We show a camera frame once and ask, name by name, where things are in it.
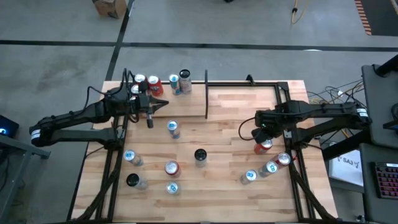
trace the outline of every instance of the blue can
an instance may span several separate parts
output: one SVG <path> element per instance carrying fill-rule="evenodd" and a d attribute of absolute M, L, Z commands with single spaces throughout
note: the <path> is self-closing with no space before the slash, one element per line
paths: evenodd
<path fill-rule="evenodd" d="M 178 128 L 178 123 L 176 121 L 169 121 L 167 123 L 167 129 L 172 135 L 172 138 L 178 139 L 180 137 L 180 129 Z"/>
<path fill-rule="evenodd" d="M 174 95 L 181 94 L 181 87 L 179 82 L 180 77 L 178 75 L 171 74 L 169 76 L 170 86 L 172 87 L 172 91 Z"/>

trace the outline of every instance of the red can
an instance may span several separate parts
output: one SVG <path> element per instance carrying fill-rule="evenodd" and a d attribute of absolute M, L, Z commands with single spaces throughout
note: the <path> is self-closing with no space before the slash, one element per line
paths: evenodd
<path fill-rule="evenodd" d="M 143 74 L 137 74 L 134 77 L 134 80 L 136 81 L 137 84 L 139 84 L 140 82 L 146 81 L 147 77 L 145 75 L 143 75 Z"/>
<path fill-rule="evenodd" d="M 256 144 L 254 146 L 254 152 L 257 155 L 263 155 L 265 154 L 270 148 L 272 147 L 272 140 L 266 140 L 262 142 L 261 144 Z"/>
<path fill-rule="evenodd" d="M 161 96 L 163 94 L 163 86 L 160 79 L 154 75 L 148 78 L 150 92 L 154 96 Z"/>
<path fill-rule="evenodd" d="M 286 152 L 279 153 L 271 160 L 276 162 L 280 167 L 287 167 L 291 162 L 291 158 Z"/>
<path fill-rule="evenodd" d="M 164 171 L 166 171 L 166 174 L 175 178 L 179 177 L 181 174 L 180 165 L 175 161 L 168 161 L 164 166 Z"/>

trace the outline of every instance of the keyboard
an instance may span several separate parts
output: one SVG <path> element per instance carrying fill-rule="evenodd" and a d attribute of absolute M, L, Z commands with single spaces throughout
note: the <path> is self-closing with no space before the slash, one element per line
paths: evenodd
<path fill-rule="evenodd" d="M 372 162 L 379 198 L 398 199 L 398 164 Z"/>

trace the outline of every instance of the black floor stripe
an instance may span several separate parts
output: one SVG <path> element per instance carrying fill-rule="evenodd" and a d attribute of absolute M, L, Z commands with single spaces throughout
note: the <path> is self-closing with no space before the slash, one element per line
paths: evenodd
<path fill-rule="evenodd" d="M 108 71 L 106 72 L 105 81 L 112 80 L 114 68 L 116 66 L 116 61 L 118 60 L 118 57 L 119 57 L 120 48 L 122 46 L 124 34 L 126 33 L 126 27 L 127 27 L 127 24 L 129 23 L 133 3 L 134 3 L 134 0 L 129 0 L 129 4 L 127 5 L 127 11 L 124 14 L 122 26 L 120 27 L 118 41 L 116 42 L 116 46 L 114 47 L 112 58 L 109 63 Z"/>
<path fill-rule="evenodd" d="M 91 41 L 41 41 L 41 40 L 0 40 L 1 45 L 39 45 L 39 46 L 84 46 L 84 47 L 113 47 L 116 42 Z"/>
<path fill-rule="evenodd" d="M 254 45 L 254 44 L 183 44 L 183 43 L 122 43 L 122 47 L 188 48 L 188 49 L 241 49 L 241 50 L 321 50 L 347 52 L 398 52 L 398 47 L 329 47 L 303 45 Z"/>

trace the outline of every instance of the can lid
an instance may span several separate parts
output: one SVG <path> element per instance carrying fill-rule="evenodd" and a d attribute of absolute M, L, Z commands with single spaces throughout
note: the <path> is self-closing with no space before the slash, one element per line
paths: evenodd
<path fill-rule="evenodd" d="M 139 93 L 138 85 L 135 84 L 131 87 L 131 92 L 132 93 Z"/>
<path fill-rule="evenodd" d="M 139 177 L 137 174 L 130 174 L 127 176 L 126 183 L 130 187 L 135 187 L 139 182 Z"/>
<path fill-rule="evenodd" d="M 178 75 L 171 74 L 171 75 L 169 76 L 170 82 L 177 82 L 178 79 L 179 79 Z"/>
<path fill-rule="evenodd" d="M 272 140 L 266 140 L 261 143 L 264 148 L 271 148 L 272 147 Z"/>
<path fill-rule="evenodd" d="M 176 182 L 169 182 L 166 186 L 166 190 L 169 194 L 175 194 L 178 190 L 178 184 Z"/>
<path fill-rule="evenodd" d="M 169 121 L 167 123 L 167 129 L 174 131 L 178 128 L 178 123 L 176 121 Z"/>
<path fill-rule="evenodd" d="M 207 157 L 207 152 L 204 149 L 197 149 L 195 151 L 195 159 L 199 161 L 204 161 Z"/>
<path fill-rule="evenodd" d="M 142 81 L 145 80 L 145 75 L 137 74 L 137 75 L 134 77 L 134 80 L 135 80 L 136 82 L 142 82 Z"/>
<path fill-rule="evenodd" d="M 178 164 L 175 161 L 168 161 L 164 169 L 168 174 L 175 174 L 178 171 Z"/>
<path fill-rule="evenodd" d="M 257 178 L 257 172 L 255 170 L 248 170 L 246 172 L 246 178 L 250 181 L 255 181 Z"/>
<path fill-rule="evenodd" d="M 287 165 L 290 163 L 290 156 L 286 152 L 280 153 L 278 155 L 278 161 L 283 165 Z"/>
<path fill-rule="evenodd" d="M 183 69 L 180 72 L 180 77 L 181 78 L 188 78 L 191 75 L 188 69 Z"/>
<path fill-rule="evenodd" d="M 154 76 L 154 75 L 151 75 L 151 76 L 148 78 L 148 82 L 149 82 L 150 84 L 156 84 L 158 81 L 159 81 L 159 78 L 157 78 L 157 77 Z"/>
<path fill-rule="evenodd" d="M 263 170 L 266 172 L 276 173 L 278 171 L 278 165 L 274 161 L 268 161 L 264 167 L 266 170 L 264 170 L 264 168 Z"/>
<path fill-rule="evenodd" d="M 127 161 L 133 160 L 135 158 L 135 156 L 136 156 L 136 153 L 133 150 L 127 150 L 124 153 L 124 159 Z"/>

